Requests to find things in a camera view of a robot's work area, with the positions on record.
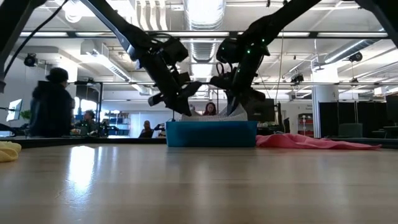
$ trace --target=person in black hoodie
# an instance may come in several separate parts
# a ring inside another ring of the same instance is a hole
[[[68,72],[62,68],[53,68],[45,78],[48,82],[39,81],[32,93],[29,134],[45,138],[69,135],[73,99],[65,89]]]

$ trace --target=black hoodie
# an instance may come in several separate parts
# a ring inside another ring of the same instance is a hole
[[[31,136],[48,138],[69,135],[72,118],[72,98],[61,84],[39,81],[30,102]]]

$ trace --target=security camera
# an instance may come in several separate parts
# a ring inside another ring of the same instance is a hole
[[[36,67],[38,61],[35,53],[29,53],[24,60],[24,64],[28,67]]]
[[[362,61],[362,59],[363,59],[363,55],[361,54],[361,52],[357,52],[357,53],[351,55],[351,56],[348,58],[348,60],[349,60],[350,62],[360,62],[360,61]]]
[[[290,82],[292,82],[292,83],[300,83],[300,82],[303,82],[303,81],[304,81],[303,74],[298,73],[298,74],[292,76],[292,81],[290,81]]]

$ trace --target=green plant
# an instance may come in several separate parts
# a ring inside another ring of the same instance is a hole
[[[22,119],[29,121],[31,116],[32,116],[32,113],[30,112],[30,110],[21,111]]]

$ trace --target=white pillar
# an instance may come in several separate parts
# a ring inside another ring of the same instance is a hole
[[[312,69],[313,82],[332,82],[338,83],[338,72],[335,65],[326,65],[319,70],[318,67]],[[320,85],[312,87],[312,113],[314,137],[321,137],[321,124],[319,103],[337,102],[339,97],[338,85]]]

